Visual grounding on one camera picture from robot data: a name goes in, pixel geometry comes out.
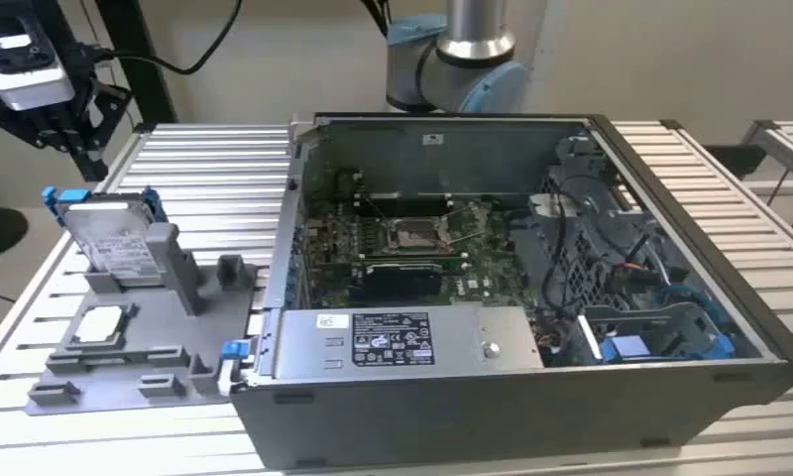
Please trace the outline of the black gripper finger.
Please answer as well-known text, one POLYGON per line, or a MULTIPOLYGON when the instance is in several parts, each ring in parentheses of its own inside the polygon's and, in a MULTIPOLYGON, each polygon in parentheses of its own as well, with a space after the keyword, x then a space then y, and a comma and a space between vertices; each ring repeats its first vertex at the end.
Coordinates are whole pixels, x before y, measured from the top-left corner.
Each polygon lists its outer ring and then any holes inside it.
POLYGON ((0 129, 37 149, 47 147, 40 130, 33 121, 19 111, 12 110, 0 100, 0 129))
POLYGON ((132 92, 120 86, 92 82, 83 94, 48 107, 57 149, 67 152, 84 181, 103 181, 108 165, 103 152, 125 116, 132 92))

